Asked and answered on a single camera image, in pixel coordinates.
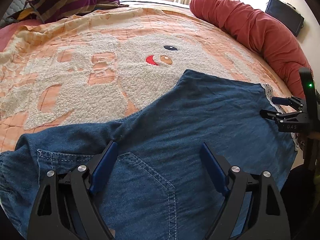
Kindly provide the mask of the person's right hand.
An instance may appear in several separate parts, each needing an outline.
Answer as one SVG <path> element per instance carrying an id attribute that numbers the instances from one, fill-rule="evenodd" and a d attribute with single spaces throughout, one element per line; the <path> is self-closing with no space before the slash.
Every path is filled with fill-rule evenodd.
<path id="1" fill-rule="evenodd" d="M 310 132 L 308 135 L 299 133 L 298 144 L 299 144 L 299 148 L 301 150 L 304 150 L 304 148 L 306 147 L 308 139 L 319 140 L 320 133 L 319 132 Z"/>

